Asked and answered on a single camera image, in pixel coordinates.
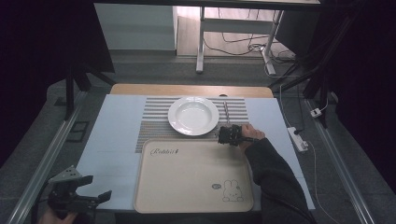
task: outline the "person's arm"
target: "person's arm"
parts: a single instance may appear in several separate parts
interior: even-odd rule
[[[239,146],[249,161],[253,181],[262,189],[262,223],[310,223],[303,189],[286,161],[276,152],[265,134],[250,124],[242,135],[260,139]]]
[[[77,215],[77,213],[69,213],[64,219],[60,219],[51,208],[47,208],[46,213],[38,220],[38,224],[72,224]]]

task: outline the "hand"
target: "hand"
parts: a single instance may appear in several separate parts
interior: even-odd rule
[[[38,224],[72,224],[76,216],[77,213],[69,213],[64,220],[61,220],[51,208],[48,208],[46,213],[38,221]]]
[[[257,139],[263,139],[265,138],[265,133],[256,130],[253,128],[251,124],[242,124],[242,137],[251,137],[251,138],[257,138]],[[242,152],[245,153],[245,150],[251,145],[251,142],[242,142],[239,144],[239,148],[241,148]]]

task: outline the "tray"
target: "tray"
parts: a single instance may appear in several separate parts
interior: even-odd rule
[[[246,212],[253,206],[245,155],[207,139],[150,139],[134,197],[139,213]]]

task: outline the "striped mat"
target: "striped mat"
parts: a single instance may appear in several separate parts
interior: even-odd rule
[[[148,97],[145,103],[142,123],[140,125],[139,136],[135,153],[141,153],[143,145],[150,138],[217,138],[219,127],[227,124],[225,108],[223,102],[227,102],[228,113],[231,124],[248,123],[248,112],[244,98],[216,97],[206,98],[210,100],[219,110],[219,125],[209,133],[200,136],[188,136],[177,132],[168,121],[169,107],[180,97]]]

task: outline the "miffy illustration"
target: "miffy illustration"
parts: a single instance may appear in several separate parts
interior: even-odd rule
[[[242,202],[242,191],[238,186],[238,181],[236,180],[226,180],[224,181],[224,202]]]

